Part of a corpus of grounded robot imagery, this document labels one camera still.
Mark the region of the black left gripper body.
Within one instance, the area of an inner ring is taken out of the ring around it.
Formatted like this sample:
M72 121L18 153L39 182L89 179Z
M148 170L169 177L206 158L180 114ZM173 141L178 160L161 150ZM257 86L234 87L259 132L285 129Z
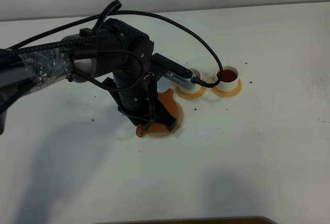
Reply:
M159 73L114 72L103 84L113 88L109 93L118 109L132 121L164 121L165 106L157 93Z

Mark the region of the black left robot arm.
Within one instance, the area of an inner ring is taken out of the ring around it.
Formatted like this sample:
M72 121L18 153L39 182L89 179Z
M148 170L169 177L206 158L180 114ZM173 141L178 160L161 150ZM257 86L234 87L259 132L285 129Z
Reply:
M61 41L1 50L1 125L21 97L58 81L90 82L110 93L139 137L177 127L173 91L157 90L167 71L149 36L117 20L98 22Z

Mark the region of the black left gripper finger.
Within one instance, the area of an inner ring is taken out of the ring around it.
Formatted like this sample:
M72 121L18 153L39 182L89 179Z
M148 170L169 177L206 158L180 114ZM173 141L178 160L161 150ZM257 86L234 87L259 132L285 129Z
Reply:
M177 126L178 108L176 105L165 107L159 105L157 107L157 123L166 127L168 131L174 130Z
M137 129L136 129L137 131L147 131L147 130L149 130L149 128L151 127L151 125L153 123L149 118L141 119L141 118L133 117L133 121L134 121L134 124L136 124L136 126L137 126Z

